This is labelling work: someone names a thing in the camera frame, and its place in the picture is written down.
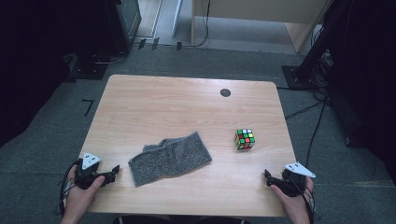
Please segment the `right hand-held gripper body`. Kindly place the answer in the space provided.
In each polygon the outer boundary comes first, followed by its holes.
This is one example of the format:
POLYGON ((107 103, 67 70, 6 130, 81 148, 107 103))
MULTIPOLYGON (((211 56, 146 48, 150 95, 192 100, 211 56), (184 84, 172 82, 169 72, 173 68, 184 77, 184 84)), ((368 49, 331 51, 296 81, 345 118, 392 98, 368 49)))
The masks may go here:
POLYGON ((281 191, 290 197, 302 195, 306 187, 306 178, 315 178, 316 175, 299 162, 284 165, 282 178, 276 181, 281 191))

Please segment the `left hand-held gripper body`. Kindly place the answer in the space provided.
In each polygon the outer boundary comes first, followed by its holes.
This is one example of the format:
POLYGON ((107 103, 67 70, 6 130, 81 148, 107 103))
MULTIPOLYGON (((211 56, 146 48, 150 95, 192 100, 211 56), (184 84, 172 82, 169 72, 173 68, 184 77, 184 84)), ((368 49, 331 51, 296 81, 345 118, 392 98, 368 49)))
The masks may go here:
MULTIPOLYGON (((97 173, 100 158, 91 153, 85 152, 82 158, 78 159, 78 168, 75 175, 75 184, 81 189, 88 189, 94 180, 100 176, 97 173)), ((108 184, 108 175, 101 174, 105 178, 102 187, 108 184)))

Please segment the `multicoloured puzzle cube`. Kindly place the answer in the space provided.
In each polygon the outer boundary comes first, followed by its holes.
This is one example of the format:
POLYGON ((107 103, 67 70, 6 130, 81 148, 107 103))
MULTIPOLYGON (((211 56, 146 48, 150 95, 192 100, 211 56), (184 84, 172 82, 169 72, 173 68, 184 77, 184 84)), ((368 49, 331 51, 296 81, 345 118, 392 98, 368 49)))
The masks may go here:
POLYGON ((235 132, 234 144, 237 150, 251 149, 256 143, 251 129, 240 129, 235 132))

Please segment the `grey fluffy cloth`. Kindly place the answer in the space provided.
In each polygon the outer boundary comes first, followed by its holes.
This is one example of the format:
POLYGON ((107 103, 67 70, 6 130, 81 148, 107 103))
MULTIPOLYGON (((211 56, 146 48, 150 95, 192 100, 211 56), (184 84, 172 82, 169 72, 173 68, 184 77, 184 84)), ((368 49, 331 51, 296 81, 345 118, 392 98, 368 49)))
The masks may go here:
POLYGON ((212 157, 198 132, 179 138, 163 139, 145 145, 128 161, 134 185, 140 187, 164 177, 185 175, 209 162, 212 157))

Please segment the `person's right hand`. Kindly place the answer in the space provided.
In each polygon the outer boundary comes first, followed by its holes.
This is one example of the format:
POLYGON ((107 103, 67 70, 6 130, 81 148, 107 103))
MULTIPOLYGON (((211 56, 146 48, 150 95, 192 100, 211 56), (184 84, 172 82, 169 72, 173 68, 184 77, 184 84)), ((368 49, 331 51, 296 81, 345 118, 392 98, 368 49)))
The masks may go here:
POLYGON ((311 224, 313 220, 312 202, 314 183, 310 177, 307 177, 305 180, 306 188, 304 194, 298 197, 289 197, 279 187, 275 185, 270 186, 270 189, 282 202, 283 208, 292 224, 311 224))

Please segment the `person's left hand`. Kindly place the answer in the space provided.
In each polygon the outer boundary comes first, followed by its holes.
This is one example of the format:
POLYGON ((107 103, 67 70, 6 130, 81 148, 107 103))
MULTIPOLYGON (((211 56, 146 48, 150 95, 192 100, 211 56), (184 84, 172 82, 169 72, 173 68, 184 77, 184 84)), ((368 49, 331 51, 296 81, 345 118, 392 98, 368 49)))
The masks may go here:
POLYGON ((97 177, 88 189, 74 187, 68 191, 64 217, 83 217, 95 200, 105 178, 97 177))

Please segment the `person's dark clothing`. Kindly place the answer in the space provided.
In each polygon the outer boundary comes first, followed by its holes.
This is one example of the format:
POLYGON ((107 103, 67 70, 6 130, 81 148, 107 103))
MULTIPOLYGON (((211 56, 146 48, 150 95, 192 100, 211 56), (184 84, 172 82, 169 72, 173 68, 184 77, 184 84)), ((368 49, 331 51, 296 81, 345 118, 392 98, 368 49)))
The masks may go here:
POLYGON ((251 224, 236 217, 195 217, 195 216, 122 216, 116 217, 112 224, 251 224))

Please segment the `dark curtain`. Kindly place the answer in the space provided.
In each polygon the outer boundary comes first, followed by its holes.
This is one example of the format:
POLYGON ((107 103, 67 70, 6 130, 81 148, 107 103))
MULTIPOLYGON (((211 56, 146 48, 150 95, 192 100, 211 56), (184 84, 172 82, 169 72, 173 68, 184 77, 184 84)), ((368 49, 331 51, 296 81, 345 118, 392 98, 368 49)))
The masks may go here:
POLYGON ((69 76, 66 24, 84 0, 0 0, 0 147, 23 133, 69 76))
POLYGON ((396 185, 396 0, 335 0, 328 26, 331 88, 357 119, 349 136, 382 162, 396 185))

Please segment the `black metal stand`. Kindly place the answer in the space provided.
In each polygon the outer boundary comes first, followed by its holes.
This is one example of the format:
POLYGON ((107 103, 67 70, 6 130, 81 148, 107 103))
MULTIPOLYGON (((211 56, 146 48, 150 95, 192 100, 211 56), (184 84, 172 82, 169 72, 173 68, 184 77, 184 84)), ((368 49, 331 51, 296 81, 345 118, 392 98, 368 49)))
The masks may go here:
POLYGON ((299 66, 283 65, 282 71, 288 87, 292 90, 317 90, 320 85, 315 81, 314 67, 325 52, 331 34, 344 10, 341 0, 332 0, 324 13, 324 28, 315 44, 299 66))

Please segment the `black cabinet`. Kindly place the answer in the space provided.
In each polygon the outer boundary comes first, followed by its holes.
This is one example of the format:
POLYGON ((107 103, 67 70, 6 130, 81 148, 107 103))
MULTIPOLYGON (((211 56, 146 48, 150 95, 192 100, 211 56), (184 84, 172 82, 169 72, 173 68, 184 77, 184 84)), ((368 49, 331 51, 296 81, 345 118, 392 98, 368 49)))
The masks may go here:
POLYGON ((128 53, 141 22, 137 0, 106 0, 114 52, 128 53))

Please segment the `black stand base plate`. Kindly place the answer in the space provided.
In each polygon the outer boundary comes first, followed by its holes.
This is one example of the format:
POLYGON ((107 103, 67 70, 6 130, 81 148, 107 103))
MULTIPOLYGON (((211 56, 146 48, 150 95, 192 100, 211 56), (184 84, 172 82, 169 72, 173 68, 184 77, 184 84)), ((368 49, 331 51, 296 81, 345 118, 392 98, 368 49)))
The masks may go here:
POLYGON ((77 60, 72 65, 69 79, 103 79, 107 69, 106 63, 97 62, 90 53, 75 53, 74 57, 77 60))

